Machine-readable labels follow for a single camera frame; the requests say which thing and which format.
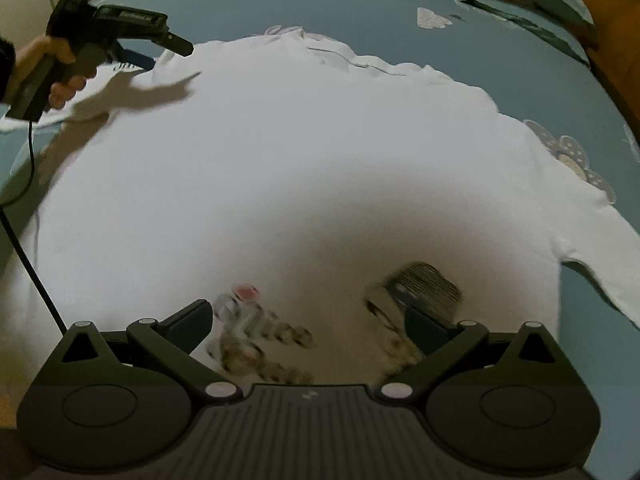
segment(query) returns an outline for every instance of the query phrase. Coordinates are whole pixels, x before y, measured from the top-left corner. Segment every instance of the wooden floor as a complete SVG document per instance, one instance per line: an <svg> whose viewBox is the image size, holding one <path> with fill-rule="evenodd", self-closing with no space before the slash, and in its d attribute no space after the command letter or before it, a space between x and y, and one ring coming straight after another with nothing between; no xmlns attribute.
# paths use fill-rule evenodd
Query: wooden floor
<svg viewBox="0 0 640 480"><path fill-rule="evenodd" d="M640 138L640 0L583 0L599 33L594 72Z"/></svg>

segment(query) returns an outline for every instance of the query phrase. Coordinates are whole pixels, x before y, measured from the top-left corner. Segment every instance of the white circular marker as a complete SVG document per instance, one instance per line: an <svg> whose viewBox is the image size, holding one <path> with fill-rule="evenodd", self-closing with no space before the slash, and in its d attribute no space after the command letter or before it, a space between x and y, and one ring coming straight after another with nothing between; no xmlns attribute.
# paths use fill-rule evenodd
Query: white circular marker
<svg viewBox="0 0 640 480"><path fill-rule="evenodd" d="M215 397L216 399L226 399L236 394L238 388L234 384L227 383L226 381L219 381L217 383L209 384L204 391L209 397Z"/></svg>
<svg viewBox="0 0 640 480"><path fill-rule="evenodd" d="M389 383L382 386L380 392L389 399L406 399L411 396L414 389L404 383Z"/></svg>

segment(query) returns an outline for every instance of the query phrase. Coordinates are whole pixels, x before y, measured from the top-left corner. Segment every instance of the white flower print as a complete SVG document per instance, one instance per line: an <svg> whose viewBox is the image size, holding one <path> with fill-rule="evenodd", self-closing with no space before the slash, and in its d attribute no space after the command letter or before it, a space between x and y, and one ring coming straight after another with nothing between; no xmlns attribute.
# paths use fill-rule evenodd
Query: white flower print
<svg viewBox="0 0 640 480"><path fill-rule="evenodd" d="M447 18L437 15L432 10L418 7L418 27L445 28L447 25L452 25L451 21Z"/></svg>
<svg viewBox="0 0 640 480"><path fill-rule="evenodd" d="M556 140L544 126L536 121L525 119L522 122L536 134L551 155L572 170L581 180L603 190L611 205L616 203L616 193L613 188L599 174L589 169L589 158L577 140L566 135Z"/></svg>

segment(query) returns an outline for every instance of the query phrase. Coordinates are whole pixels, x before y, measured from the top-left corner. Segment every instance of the black device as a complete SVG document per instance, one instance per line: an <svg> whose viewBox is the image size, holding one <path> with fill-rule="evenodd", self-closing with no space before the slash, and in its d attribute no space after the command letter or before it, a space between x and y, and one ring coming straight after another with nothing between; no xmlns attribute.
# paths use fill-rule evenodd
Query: black device
<svg viewBox="0 0 640 480"><path fill-rule="evenodd" d="M588 480L593 397L543 325L490 333L410 306L447 333L379 388L258 384L247 396L189 354L210 303L122 332L76 322L17 413L42 462L26 480Z"/></svg>
<svg viewBox="0 0 640 480"><path fill-rule="evenodd" d="M121 6L94 7L89 0L59 0L47 25L47 35L65 38L76 55L66 65L46 55L20 85L6 116L38 121L49 110L49 93L55 82L65 82L75 74L91 72L104 62L130 63L151 70L155 60L127 50L119 39L149 40L180 56L193 52L193 45L169 31L167 16L150 10Z"/></svg>

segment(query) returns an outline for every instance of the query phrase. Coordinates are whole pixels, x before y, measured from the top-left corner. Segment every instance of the finger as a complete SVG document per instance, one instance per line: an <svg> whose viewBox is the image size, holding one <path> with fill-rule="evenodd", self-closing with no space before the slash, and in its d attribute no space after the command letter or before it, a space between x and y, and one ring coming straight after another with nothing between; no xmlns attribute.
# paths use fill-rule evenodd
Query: finger
<svg viewBox="0 0 640 480"><path fill-rule="evenodd" d="M69 101L75 94L76 91L65 84L53 83L51 85L50 95L62 102Z"/></svg>
<svg viewBox="0 0 640 480"><path fill-rule="evenodd" d="M76 95L76 90L69 85L62 86L62 97L65 101L71 101Z"/></svg>
<svg viewBox="0 0 640 480"><path fill-rule="evenodd" d="M51 108L53 108L54 110L60 110L65 106L65 101L64 99L60 99L58 97L55 97L54 95L50 95L49 106L51 106Z"/></svg>
<svg viewBox="0 0 640 480"><path fill-rule="evenodd" d="M63 87L64 85L62 83L53 83L53 85L51 85L51 95L63 99Z"/></svg>
<svg viewBox="0 0 640 480"><path fill-rule="evenodd" d="M44 48L48 54L53 54L62 63L71 64L76 62L76 56L71 50L69 42L64 38L45 36Z"/></svg>
<svg viewBox="0 0 640 480"><path fill-rule="evenodd" d="M86 79L84 78L84 76L75 75L71 79L69 79L66 85L78 92L86 86Z"/></svg>

